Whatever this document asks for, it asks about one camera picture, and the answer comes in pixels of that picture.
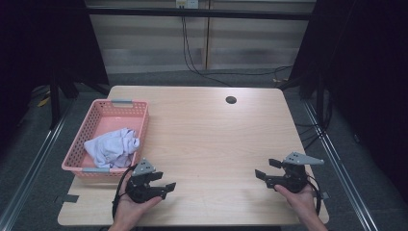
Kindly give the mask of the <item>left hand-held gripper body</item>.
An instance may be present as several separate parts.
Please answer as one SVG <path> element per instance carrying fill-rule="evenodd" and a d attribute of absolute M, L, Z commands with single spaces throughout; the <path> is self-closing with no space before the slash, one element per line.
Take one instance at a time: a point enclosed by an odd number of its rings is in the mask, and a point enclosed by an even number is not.
<path fill-rule="evenodd" d="M 140 160 L 127 182 L 125 192 L 136 203 L 146 202 L 149 199 L 160 196 L 166 198 L 166 193 L 158 193 L 154 190 L 157 186 L 151 186 L 145 181 L 148 173 L 157 172 L 153 165 L 145 158 Z"/>

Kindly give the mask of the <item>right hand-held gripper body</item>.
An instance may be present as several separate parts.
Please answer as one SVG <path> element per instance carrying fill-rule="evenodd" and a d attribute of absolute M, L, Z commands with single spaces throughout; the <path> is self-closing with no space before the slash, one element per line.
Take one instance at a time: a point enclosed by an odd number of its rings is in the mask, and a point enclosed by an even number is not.
<path fill-rule="evenodd" d="M 281 185 L 292 193 L 299 193 L 308 184 L 308 175 L 305 167 L 307 165 L 323 165 L 322 159 L 317 159 L 298 152 L 289 154 L 282 163 L 285 171 L 283 176 L 266 176 L 265 183 L 269 189 L 275 185 Z"/>

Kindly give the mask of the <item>lavender printed towel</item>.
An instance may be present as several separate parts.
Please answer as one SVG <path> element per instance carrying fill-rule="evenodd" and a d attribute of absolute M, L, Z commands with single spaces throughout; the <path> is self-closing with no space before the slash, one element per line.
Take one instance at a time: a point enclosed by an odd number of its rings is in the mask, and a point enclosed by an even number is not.
<path fill-rule="evenodd" d="M 85 141 L 84 147 L 97 167 L 125 168 L 131 165 L 140 139 L 135 130 L 122 128 Z"/>

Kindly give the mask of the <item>pink plastic basket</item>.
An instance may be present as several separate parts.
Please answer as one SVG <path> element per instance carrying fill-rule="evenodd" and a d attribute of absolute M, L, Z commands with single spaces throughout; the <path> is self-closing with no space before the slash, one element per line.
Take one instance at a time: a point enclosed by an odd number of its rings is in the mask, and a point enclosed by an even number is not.
<path fill-rule="evenodd" d="M 136 100 L 94 100 L 62 162 L 62 169 L 78 177 L 119 177 L 127 169 L 97 167 L 86 151 L 84 143 L 108 132 L 122 128 L 135 131 L 140 147 L 133 154 L 130 166 L 141 155 L 149 120 L 148 103 Z"/>

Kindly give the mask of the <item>person's left hand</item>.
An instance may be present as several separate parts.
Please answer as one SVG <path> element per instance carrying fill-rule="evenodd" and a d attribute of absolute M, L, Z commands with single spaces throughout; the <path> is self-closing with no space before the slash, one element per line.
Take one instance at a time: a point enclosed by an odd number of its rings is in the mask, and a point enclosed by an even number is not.
<path fill-rule="evenodd" d="M 114 222 L 118 222 L 119 224 L 136 223 L 143 214 L 159 204 L 162 200 L 160 196 L 156 196 L 146 202 L 136 203 L 125 194 L 118 200 Z"/>

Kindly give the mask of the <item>person's right hand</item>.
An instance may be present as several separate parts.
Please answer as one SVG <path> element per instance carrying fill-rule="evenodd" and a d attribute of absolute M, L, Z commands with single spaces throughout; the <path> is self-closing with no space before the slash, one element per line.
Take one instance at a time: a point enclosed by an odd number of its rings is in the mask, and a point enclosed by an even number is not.
<path fill-rule="evenodd" d="M 274 189 L 287 199 L 299 220 L 304 224 L 319 217 L 315 209 L 314 191 L 310 186 L 304 187 L 298 193 L 290 192 L 281 185 L 275 185 Z"/>

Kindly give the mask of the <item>black metal stand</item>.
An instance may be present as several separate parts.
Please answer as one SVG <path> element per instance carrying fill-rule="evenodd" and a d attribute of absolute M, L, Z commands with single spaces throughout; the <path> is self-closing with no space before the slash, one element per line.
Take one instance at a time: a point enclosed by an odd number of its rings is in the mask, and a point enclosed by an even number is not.
<path fill-rule="evenodd" d="M 323 100 L 324 100 L 324 83 L 323 77 L 320 74 L 317 87 L 317 117 L 319 126 L 323 126 L 324 115 L 323 115 Z"/>
<path fill-rule="evenodd" d="M 55 69 L 52 69 L 50 74 L 50 99 L 52 116 L 50 128 L 54 129 L 57 126 L 61 117 L 60 92 L 58 85 L 58 77 Z"/>

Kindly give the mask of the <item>black curtain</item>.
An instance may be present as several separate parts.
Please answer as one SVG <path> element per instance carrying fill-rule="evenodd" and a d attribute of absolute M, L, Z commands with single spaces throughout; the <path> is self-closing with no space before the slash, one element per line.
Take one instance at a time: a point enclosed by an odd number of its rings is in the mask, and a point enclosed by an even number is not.
<path fill-rule="evenodd" d="M 290 78 L 329 90 L 408 202 L 408 0 L 316 0 Z"/>
<path fill-rule="evenodd" d="M 78 95 L 78 83 L 108 93 L 85 9 L 85 0 L 0 0 L 0 152 L 28 111 L 32 90 L 50 88 L 52 69 L 67 98 Z"/>

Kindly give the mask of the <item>black horizontal metal bar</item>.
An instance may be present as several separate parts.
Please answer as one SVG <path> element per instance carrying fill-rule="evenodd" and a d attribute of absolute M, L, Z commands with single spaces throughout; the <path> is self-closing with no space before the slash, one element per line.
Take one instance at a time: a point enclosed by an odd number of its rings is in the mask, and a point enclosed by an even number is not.
<path fill-rule="evenodd" d="M 197 9 L 151 9 L 151 8 L 108 8 L 87 7 L 89 14 L 108 15 L 147 15 L 147 16 L 185 16 L 217 18 L 250 18 L 277 20 L 311 20 L 311 13 L 277 13 L 253 11 L 197 10 Z"/>

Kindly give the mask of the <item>metal floor rail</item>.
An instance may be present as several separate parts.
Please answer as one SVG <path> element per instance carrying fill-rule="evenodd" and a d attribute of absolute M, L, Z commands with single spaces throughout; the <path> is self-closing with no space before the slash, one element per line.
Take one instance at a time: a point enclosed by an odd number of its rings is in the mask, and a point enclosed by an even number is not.
<path fill-rule="evenodd" d="M 67 115 L 70 113 L 74 100 L 68 100 L 60 115 L 57 117 L 57 122 L 47 127 L 46 134 L 39 144 L 39 148 L 34 148 L 28 143 L 28 139 L 24 140 L 23 147 L 28 147 L 36 152 L 34 159 L 27 165 L 18 165 L 18 169 L 24 170 L 24 176 L 18 181 L 18 187 L 13 192 L 11 200 L 8 202 L 4 212 L 0 216 L 0 231 L 11 231 L 15 221 L 18 218 L 27 198 L 34 186 L 34 182 L 38 178 L 38 174 L 48 158 L 55 141 L 58 139 Z"/>
<path fill-rule="evenodd" d="M 350 201 L 350 204 L 357 218 L 362 224 L 363 229 L 365 231 L 380 231 L 374 221 L 373 216 L 371 215 L 367 204 L 364 202 L 363 197 L 360 195 L 355 184 L 350 178 L 350 175 L 347 172 L 344 163 L 339 156 L 339 153 L 335 148 L 333 142 L 331 141 L 329 135 L 323 130 L 320 125 L 318 125 L 318 115 L 316 110 L 313 108 L 312 103 L 309 100 L 306 100 L 303 102 L 303 105 L 308 117 L 314 124 L 318 138 L 320 139 L 325 153 L 342 184 L 345 194 Z"/>

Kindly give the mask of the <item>white wall outlet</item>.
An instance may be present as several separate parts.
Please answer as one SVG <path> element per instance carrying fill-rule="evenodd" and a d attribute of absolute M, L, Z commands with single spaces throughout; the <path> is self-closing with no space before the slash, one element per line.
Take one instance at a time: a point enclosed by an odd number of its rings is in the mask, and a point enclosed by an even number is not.
<path fill-rule="evenodd" d="M 198 0 L 175 0 L 177 9 L 198 9 Z"/>

